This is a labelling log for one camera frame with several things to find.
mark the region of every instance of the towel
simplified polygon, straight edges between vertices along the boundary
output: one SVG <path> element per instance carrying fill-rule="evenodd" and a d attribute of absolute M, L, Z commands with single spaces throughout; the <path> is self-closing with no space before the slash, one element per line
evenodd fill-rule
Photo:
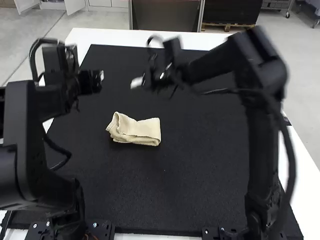
<path fill-rule="evenodd" d="M 105 130 L 117 143 L 158 146 L 161 142 L 160 119 L 158 117 L 136 121 L 116 111 Z"/>

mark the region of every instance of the black panel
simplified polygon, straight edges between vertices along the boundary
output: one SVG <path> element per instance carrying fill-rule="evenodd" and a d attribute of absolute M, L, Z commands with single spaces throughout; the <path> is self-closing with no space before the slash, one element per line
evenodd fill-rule
<path fill-rule="evenodd" d="M 255 24 L 262 2 L 262 0 L 206 0 L 202 21 L 215 24 Z"/>
<path fill-rule="evenodd" d="M 204 53 L 183 51 L 190 60 Z M 238 97 L 196 97 L 178 90 L 169 101 L 130 90 L 147 60 L 145 48 L 90 47 L 81 68 L 103 69 L 103 88 L 80 99 L 80 113 L 53 121 L 49 136 L 73 153 L 58 173 L 80 180 L 86 217 L 110 220 L 116 232 L 200 236 L 202 227 L 244 226 L 248 128 Z M 233 76 L 226 74 L 201 88 L 232 86 Z M 136 120 L 159 117 L 160 145 L 113 142 L 105 128 L 115 111 Z M 51 165 L 63 158 L 46 152 Z M 19 212 L 11 225 L 29 228 L 23 224 L 40 218 Z M 291 209 L 284 232 L 288 239 L 302 239 Z"/>
<path fill-rule="evenodd" d="M 196 32 L 199 6 L 198 0 L 132 0 L 133 29 Z"/>

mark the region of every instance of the white cabinet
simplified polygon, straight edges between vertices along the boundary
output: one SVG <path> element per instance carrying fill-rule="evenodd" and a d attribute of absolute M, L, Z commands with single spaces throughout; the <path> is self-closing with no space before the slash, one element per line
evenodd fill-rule
<path fill-rule="evenodd" d="M 41 4 L 40 0 L 14 0 L 14 2 L 19 14 L 27 11 L 30 8 L 33 8 L 36 5 Z M 83 9 L 86 6 L 86 0 L 64 0 L 64 3 L 44 2 L 43 4 L 49 4 L 50 9 L 61 9 L 61 5 L 63 5 L 66 9 L 66 13 L 70 15 Z"/>
<path fill-rule="evenodd" d="M 19 14 L 22 14 L 24 11 L 33 8 L 40 3 L 39 0 L 14 0 L 14 2 Z"/>
<path fill-rule="evenodd" d="M 128 12 L 129 0 L 64 0 L 50 2 L 42 0 L 14 0 L 19 14 L 40 5 L 41 9 L 66 10 L 71 15 L 79 10 Z"/>
<path fill-rule="evenodd" d="M 111 7 L 111 0 L 89 0 L 90 6 Z"/>
<path fill-rule="evenodd" d="M 128 8 L 128 0 L 111 0 L 112 7 Z"/>

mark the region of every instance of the wooden pallet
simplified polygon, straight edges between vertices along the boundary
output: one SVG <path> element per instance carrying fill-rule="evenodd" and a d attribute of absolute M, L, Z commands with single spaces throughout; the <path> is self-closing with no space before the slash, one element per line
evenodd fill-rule
<path fill-rule="evenodd" d="M 206 26 L 222 26 L 225 32 L 229 32 L 231 27 L 242 27 L 242 28 L 254 28 L 255 24 L 231 24 L 231 23 L 207 23 L 203 22 L 201 26 L 201 31 L 206 30 Z"/>

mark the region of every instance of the black rubber mat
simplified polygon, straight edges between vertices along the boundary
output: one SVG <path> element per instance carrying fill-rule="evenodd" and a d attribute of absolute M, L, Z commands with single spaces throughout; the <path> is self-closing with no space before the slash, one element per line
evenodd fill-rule
<path fill-rule="evenodd" d="M 185 50 L 183 57 L 204 53 Z M 147 59 L 145 48 L 90 47 L 82 68 L 103 69 L 103 89 L 81 97 L 80 112 L 53 121 L 49 136 L 73 153 L 58 173 L 79 179 L 88 219 L 110 220 L 118 232 L 200 236 L 202 227 L 245 226 L 248 129 L 238 97 L 197 97 L 178 90 L 167 100 L 130 90 Z M 233 75 L 226 74 L 200 87 L 233 85 Z M 160 145 L 113 142 L 105 129 L 115 111 L 136 120 L 159 117 Z M 46 154 L 51 165 L 62 159 L 51 150 Z M 28 228 L 43 217 L 21 211 L 11 227 Z M 284 232 L 289 239 L 302 239 L 291 209 Z"/>

